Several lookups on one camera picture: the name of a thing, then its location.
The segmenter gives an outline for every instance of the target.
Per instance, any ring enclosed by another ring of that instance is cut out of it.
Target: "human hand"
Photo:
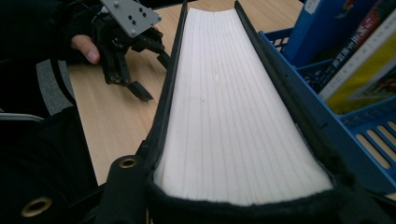
[[[92,40],[87,35],[75,35],[71,41],[72,49],[78,49],[92,64],[99,63],[100,54],[99,49],[92,43]]]

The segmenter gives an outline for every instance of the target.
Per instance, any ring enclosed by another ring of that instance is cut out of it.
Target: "blue basket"
[[[272,60],[289,67],[283,77],[285,85],[311,111],[309,116],[320,133],[328,137],[365,188],[380,194],[396,192],[396,96],[345,115],[333,113],[308,85],[330,61],[300,68],[291,65],[281,53],[291,30],[259,32],[262,41],[274,46]]]

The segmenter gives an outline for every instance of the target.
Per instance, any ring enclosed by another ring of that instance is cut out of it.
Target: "book pages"
[[[244,206],[332,188],[234,9],[190,8],[154,182],[168,196]]]

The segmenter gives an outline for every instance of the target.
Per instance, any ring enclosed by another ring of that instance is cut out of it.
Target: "wooden table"
[[[302,4],[297,0],[240,0],[257,31],[271,32],[290,28]],[[234,0],[198,0],[189,7],[221,11],[233,8]],[[163,20],[156,26],[163,32],[163,44],[170,54],[176,34],[181,5],[157,10]],[[124,155],[135,154],[147,137],[163,87],[166,70],[157,54],[148,50],[126,54],[132,80],[138,80],[153,96],[142,102],[126,88],[107,85],[100,65],[69,65],[69,74],[78,104],[93,168],[98,184],[106,182],[111,163]]]

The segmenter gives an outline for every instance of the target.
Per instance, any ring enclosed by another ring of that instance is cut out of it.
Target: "blue book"
[[[283,55],[296,67],[334,57],[375,2],[307,0]]]

